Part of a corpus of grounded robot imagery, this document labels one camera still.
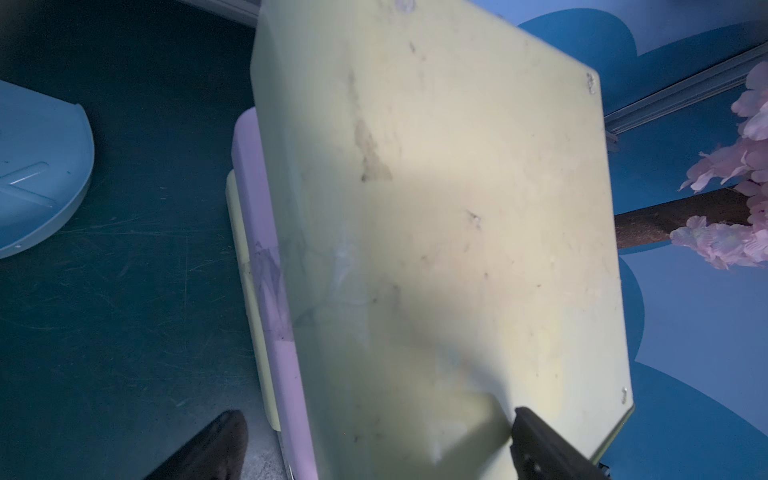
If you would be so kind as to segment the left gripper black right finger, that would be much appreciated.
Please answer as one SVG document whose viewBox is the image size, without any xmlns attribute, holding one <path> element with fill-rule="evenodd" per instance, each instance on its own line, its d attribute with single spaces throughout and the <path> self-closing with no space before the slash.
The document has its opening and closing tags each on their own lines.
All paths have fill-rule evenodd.
<svg viewBox="0 0 768 480">
<path fill-rule="evenodd" d="M 605 480 L 609 476 L 527 407 L 515 409 L 510 453 L 521 480 Z"/>
</svg>

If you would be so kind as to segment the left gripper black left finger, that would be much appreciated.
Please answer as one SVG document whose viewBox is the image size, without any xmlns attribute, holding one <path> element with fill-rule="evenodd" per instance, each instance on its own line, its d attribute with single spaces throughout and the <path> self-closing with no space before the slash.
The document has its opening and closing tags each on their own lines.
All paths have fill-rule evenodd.
<svg viewBox="0 0 768 480">
<path fill-rule="evenodd" d="M 146 480 L 240 479 L 248 445 L 240 410 L 226 410 L 145 477 Z"/>
</svg>

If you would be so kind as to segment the yellow-green drawer cabinet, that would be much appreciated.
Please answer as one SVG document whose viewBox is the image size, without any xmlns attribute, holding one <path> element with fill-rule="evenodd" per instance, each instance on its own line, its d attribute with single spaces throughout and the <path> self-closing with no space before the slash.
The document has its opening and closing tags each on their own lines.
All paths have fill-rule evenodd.
<svg viewBox="0 0 768 480">
<path fill-rule="evenodd" d="M 251 82 L 317 479 L 596 466 L 634 409 L 598 74 L 470 1 L 265 1 Z"/>
</svg>

